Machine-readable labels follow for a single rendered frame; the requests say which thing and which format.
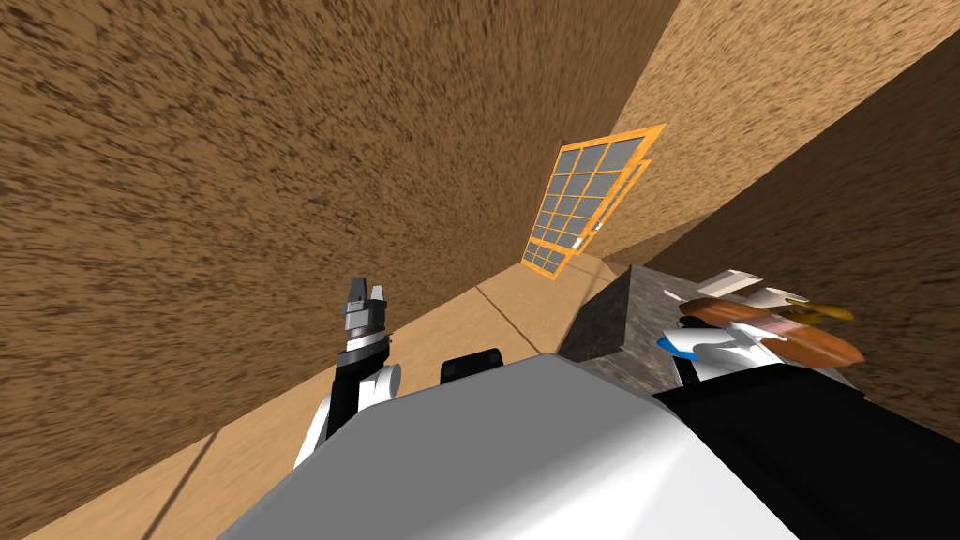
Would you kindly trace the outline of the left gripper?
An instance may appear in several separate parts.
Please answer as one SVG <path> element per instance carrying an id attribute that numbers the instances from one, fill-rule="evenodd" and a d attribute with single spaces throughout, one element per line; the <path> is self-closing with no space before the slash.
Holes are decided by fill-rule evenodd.
<path id="1" fill-rule="evenodd" d="M 372 286 L 368 299 L 367 278 L 354 277 L 348 303 L 342 310 L 347 337 L 360 338 L 384 332 L 386 308 L 383 285 Z"/>

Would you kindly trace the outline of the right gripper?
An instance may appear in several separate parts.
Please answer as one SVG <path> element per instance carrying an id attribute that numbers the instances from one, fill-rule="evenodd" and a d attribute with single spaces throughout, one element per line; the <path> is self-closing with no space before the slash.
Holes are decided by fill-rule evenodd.
<path id="1" fill-rule="evenodd" d="M 763 343 L 763 339 L 786 341 L 785 337 L 743 322 L 730 322 L 726 332 L 730 339 L 720 343 L 699 343 L 692 349 L 699 363 L 718 369 L 751 369 L 784 364 Z"/>

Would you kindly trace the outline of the white flat block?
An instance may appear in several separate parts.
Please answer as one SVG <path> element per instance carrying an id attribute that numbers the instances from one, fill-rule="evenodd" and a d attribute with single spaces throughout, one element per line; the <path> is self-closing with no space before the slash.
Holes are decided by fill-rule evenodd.
<path id="1" fill-rule="evenodd" d="M 762 277 L 738 270 L 728 269 L 697 285 L 697 292 L 719 298 L 750 285 L 759 283 Z"/>
<path id="2" fill-rule="evenodd" d="M 805 304 L 808 302 L 807 298 L 796 293 L 770 287 L 758 289 L 743 300 L 745 305 L 760 309 L 780 308 L 795 303 Z"/>

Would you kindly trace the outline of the yellow curved object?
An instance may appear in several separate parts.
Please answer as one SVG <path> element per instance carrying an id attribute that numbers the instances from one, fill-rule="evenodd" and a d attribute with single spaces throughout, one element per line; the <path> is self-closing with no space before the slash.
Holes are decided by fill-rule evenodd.
<path id="1" fill-rule="evenodd" d="M 787 301 L 793 308 L 778 312 L 778 315 L 795 323 L 815 325 L 821 323 L 824 317 L 840 321 L 852 321 L 855 318 L 849 310 L 843 307 L 803 302 L 791 298 L 788 298 Z"/>

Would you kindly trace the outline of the dark grey stone table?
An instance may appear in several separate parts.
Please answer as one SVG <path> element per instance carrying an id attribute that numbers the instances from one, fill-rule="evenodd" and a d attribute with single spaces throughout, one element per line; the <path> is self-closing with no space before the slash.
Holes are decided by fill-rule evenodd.
<path id="1" fill-rule="evenodd" d="M 805 369 L 846 382 L 839 370 L 848 366 L 810 368 L 778 354 L 784 364 L 751 369 L 699 363 L 692 352 L 695 345 L 730 339 L 729 323 L 710 326 L 680 312 L 681 303 L 705 297 L 697 285 L 678 277 L 631 267 L 579 309 L 558 354 L 651 394 L 740 380 L 757 384 L 782 371 Z"/>

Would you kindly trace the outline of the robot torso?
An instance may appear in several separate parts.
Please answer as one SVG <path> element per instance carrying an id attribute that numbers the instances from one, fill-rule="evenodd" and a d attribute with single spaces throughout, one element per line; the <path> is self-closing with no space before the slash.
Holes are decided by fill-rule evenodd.
<path id="1" fill-rule="evenodd" d="M 552 354 L 374 404 L 217 540 L 799 540 L 664 403 Z"/>

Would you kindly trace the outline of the orange framed window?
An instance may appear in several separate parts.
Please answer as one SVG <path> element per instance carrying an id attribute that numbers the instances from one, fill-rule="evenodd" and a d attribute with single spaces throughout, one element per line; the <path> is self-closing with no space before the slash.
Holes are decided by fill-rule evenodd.
<path id="1" fill-rule="evenodd" d="M 520 264 L 555 280 L 584 252 L 652 163 L 665 124 L 561 147 Z"/>

